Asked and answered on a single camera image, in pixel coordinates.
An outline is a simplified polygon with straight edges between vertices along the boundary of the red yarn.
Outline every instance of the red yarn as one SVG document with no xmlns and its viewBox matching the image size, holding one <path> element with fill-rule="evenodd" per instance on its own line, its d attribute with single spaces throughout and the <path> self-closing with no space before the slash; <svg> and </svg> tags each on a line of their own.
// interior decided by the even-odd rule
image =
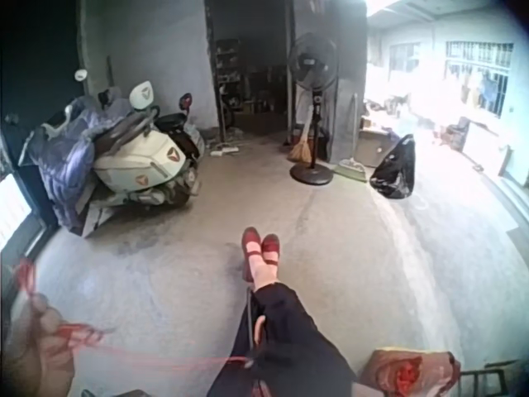
<svg viewBox="0 0 529 397">
<path fill-rule="evenodd" d="M 33 262 L 28 258 L 22 258 L 20 265 L 17 268 L 18 287 L 21 291 L 26 291 L 29 296 L 36 292 L 36 268 Z M 98 330 L 91 325 L 83 323 L 65 323 L 59 326 L 57 335 L 68 339 L 69 347 L 71 349 L 79 349 L 81 347 L 90 347 L 100 352 L 105 352 L 114 356 L 121 356 L 128 361 L 141 365 L 148 366 L 151 369 L 162 371 L 191 371 L 205 369 L 207 366 L 223 363 L 225 361 L 241 362 L 248 361 L 246 357 L 208 357 L 195 359 L 187 365 L 175 365 L 174 363 L 161 359 L 156 356 L 148 356 L 140 353 L 127 352 L 115 347 L 103 346 L 100 344 L 105 333 Z"/>
</svg>

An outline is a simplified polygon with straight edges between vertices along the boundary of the ceiling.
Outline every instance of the ceiling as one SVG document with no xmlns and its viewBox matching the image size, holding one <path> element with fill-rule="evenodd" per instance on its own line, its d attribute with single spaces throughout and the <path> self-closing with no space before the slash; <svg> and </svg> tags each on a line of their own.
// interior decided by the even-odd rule
<svg viewBox="0 0 529 397">
<path fill-rule="evenodd" d="M 433 22 L 439 17 L 494 5 L 497 0 L 400 0 L 368 18 L 370 27 L 389 29 L 409 22 Z"/>
</svg>

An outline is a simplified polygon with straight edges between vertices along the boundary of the fan base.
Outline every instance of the fan base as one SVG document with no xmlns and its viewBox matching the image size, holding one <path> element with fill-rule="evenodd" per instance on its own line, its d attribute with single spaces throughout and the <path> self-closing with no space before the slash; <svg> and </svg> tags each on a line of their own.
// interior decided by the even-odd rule
<svg viewBox="0 0 529 397">
<path fill-rule="evenodd" d="M 309 164 L 296 164 L 290 169 L 290 176 L 302 184 L 323 186 L 329 184 L 334 176 L 332 171 L 323 165 L 316 164 L 311 168 Z"/>
</svg>

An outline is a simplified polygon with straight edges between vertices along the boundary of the doorway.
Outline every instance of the doorway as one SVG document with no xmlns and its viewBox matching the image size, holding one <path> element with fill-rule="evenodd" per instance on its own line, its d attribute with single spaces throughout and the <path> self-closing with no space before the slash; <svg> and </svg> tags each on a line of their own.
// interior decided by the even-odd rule
<svg viewBox="0 0 529 397">
<path fill-rule="evenodd" d="M 31 130 L 83 94 L 73 78 L 79 68 L 76 12 L 76 2 L 70 0 L 53 7 L 28 0 L 2 4 L 0 259 L 5 313 L 17 292 L 14 267 L 21 256 L 34 259 L 57 228 L 39 169 L 17 163 Z"/>
<path fill-rule="evenodd" d="M 293 37 L 290 2 L 206 1 L 211 61 L 227 134 L 286 137 L 289 127 L 287 58 Z"/>
</svg>

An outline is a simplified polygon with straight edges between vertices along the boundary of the foot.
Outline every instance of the foot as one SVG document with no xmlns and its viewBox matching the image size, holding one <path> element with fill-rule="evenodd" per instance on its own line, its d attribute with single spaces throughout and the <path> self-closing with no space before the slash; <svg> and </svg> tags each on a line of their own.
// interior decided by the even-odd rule
<svg viewBox="0 0 529 397">
<path fill-rule="evenodd" d="M 245 267 L 242 272 L 242 278 L 248 283 L 253 283 L 254 278 L 251 268 L 265 263 L 261 250 L 261 237 L 255 227 L 247 227 L 243 231 L 241 246 L 245 255 Z"/>
<path fill-rule="evenodd" d="M 263 258 L 261 239 L 254 227 L 248 227 L 242 233 L 241 245 L 246 260 L 243 279 L 249 283 L 254 283 L 255 290 L 276 283 L 278 281 L 277 266 L 266 264 Z"/>
<path fill-rule="evenodd" d="M 264 237 L 261 243 L 264 262 L 270 266 L 277 276 L 280 251 L 279 237 L 276 234 L 269 234 Z"/>
</svg>

